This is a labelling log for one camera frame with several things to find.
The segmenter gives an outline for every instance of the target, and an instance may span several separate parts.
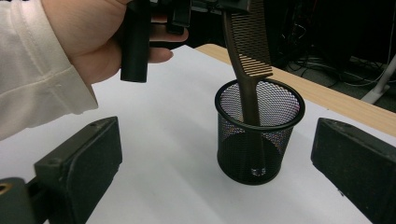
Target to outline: person's hand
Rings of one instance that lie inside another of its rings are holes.
[[[121,49],[115,33],[131,0],[42,0],[49,23],[65,54],[87,85],[114,76],[120,69]],[[152,21],[166,22],[165,17]],[[150,41],[181,42],[184,35],[170,35],[163,24],[153,24]],[[151,48],[148,61],[172,58],[169,49]]]

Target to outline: black mesh pencil cup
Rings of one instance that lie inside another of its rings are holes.
[[[221,87],[215,98],[219,112],[219,166],[231,179],[247,185],[264,184],[276,177],[292,129],[305,112],[301,95],[279,81],[260,81],[257,96],[261,126],[244,123],[236,80]]]

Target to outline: black comb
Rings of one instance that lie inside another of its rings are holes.
[[[268,49],[264,2],[251,0],[248,12],[223,12],[224,38],[238,80],[244,123],[261,126],[257,84],[272,75]],[[260,133],[248,133],[253,175],[265,175],[263,142]]]

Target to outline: cup rim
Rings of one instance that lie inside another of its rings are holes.
[[[292,88],[291,86],[289,86],[289,85],[287,85],[287,84],[285,84],[285,83],[283,83],[283,82],[280,82],[280,81],[277,81],[277,80],[273,80],[273,79],[271,79],[271,78],[264,78],[264,79],[261,80],[260,82],[268,82],[268,83],[276,84],[276,85],[278,85],[278,86],[280,86],[280,87],[282,87],[282,88],[288,90],[289,92],[291,92],[291,93],[293,94],[294,97],[296,97],[297,101],[299,102],[300,109],[299,109],[297,115],[294,117],[294,119],[292,119],[292,120],[290,120],[290,121],[288,121],[288,122],[286,122],[286,123],[283,123],[283,124],[280,124],[280,125],[276,125],[276,126],[255,126],[255,125],[249,125],[249,124],[243,123],[243,122],[241,122],[241,121],[239,121],[239,120],[237,120],[237,119],[234,119],[234,118],[231,117],[230,115],[228,115],[228,114],[223,110],[223,108],[222,108],[221,105],[220,105],[220,97],[221,97],[221,94],[222,94],[227,88],[229,88],[230,86],[232,86],[232,85],[238,83],[237,79],[232,80],[232,81],[230,81],[230,82],[224,84],[224,85],[218,90],[218,92],[216,93],[216,96],[215,96],[215,106],[216,106],[216,109],[218,110],[218,113],[219,113],[223,118],[225,118],[227,121],[231,122],[233,125],[235,125],[235,126],[237,126],[237,127],[239,127],[239,128],[242,128],[242,129],[247,130],[247,131],[259,132],[259,133],[264,133],[264,132],[270,133],[270,132],[283,131],[283,130],[287,130],[287,129],[289,129],[289,128],[292,128],[292,127],[294,127],[297,123],[299,123],[300,120],[303,118],[304,113],[305,113],[305,102],[304,102],[303,97],[300,95],[300,93],[298,93],[298,92],[297,92],[294,88]]]

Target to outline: white table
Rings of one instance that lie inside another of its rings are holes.
[[[151,64],[148,83],[94,85],[100,108],[68,115],[0,142],[0,178],[35,176],[33,164],[88,123],[118,116],[123,163],[88,223],[370,223],[313,165],[319,117],[381,133],[309,101],[294,128],[279,175],[260,186],[231,180],[217,163],[217,90],[230,65],[182,47]]]

